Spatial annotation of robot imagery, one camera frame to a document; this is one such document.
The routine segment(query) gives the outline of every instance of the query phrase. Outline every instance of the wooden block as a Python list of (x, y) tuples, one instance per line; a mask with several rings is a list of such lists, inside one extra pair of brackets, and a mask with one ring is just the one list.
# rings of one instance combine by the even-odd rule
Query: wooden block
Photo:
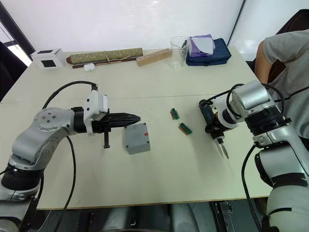
[(171, 54), (172, 54), (171, 50), (167, 48), (167, 49), (163, 49), (158, 52), (151, 53), (146, 56), (138, 57), (136, 58), (136, 62), (137, 62), (137, 65), (141, 67), (146, 64), (150, 64), (150, 63), (168, 58), (170, 57)]

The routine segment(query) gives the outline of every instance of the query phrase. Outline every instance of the small white box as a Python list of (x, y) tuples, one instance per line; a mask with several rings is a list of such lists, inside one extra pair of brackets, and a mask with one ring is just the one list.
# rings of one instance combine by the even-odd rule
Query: small white box
[(60, 68), (67, 64), (61, 48), (35, 51), (31, 57), (40, 69)]

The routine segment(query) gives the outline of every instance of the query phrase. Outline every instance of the person's arm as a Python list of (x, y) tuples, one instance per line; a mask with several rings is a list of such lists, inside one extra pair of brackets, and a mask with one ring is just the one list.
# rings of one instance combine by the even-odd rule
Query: person's arm
[(268, 75), (272, 64), (266, 59), (263, 50), (264, 41), (262, 41), (257, 48), (254, 73), (261, 83), (267, 84)]

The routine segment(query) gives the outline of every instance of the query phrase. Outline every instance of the gray box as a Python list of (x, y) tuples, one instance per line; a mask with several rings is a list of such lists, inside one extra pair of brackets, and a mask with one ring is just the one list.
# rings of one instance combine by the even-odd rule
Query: gray box
[(150, 151), (150, 141), (146, 123), (125, 127), (125, 146), (130, 155)]

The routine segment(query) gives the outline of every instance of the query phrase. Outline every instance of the white table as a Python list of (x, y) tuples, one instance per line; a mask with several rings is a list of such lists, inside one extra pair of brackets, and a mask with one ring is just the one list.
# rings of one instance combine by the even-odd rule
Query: white table
[[(77, 161), (76, 187), (69, 208), (137, 205), (150, 203), (211, 201), (244, 198), (240, 170), (252, 145), (245, 124), (225, 133), (230, 159), (220, 154), (204, 132), (205, 120), (197, 103), (209, 95), (247, 83), (255, 78), (240, 54), (230, 48), (226, 65), (170, 69), (165, 61), (144, 67), (135, 62), (98, 66), (93, 72), (39, 70), (31, 65), (0, 104), (0, 170), (11, 154), (18, 134), (60, 86), (75, 80), (99, 83), (99, 91), (109, 95), (111, 112), (126, 112), (146, 122), (151, 151), (129, 155), (124, 147), (123, 128), (112, 129), (111, 148), (104, 149), (104, 136), (72, 136)], [(50, 104), (64, 109), (83, 106), (90, 87), (70, 87)], [(176, 108), (180, 120), (172, 120)], [(184, 122), (193, 133), (178, 129)], [(252, 197), (267, 196), (271, 188), (260, 180), (253, 161), (246, 168)], [(64, 206), (72, 183), (72, 158), (66, 141), (60, 143), (45, 172), (39, 209)]]

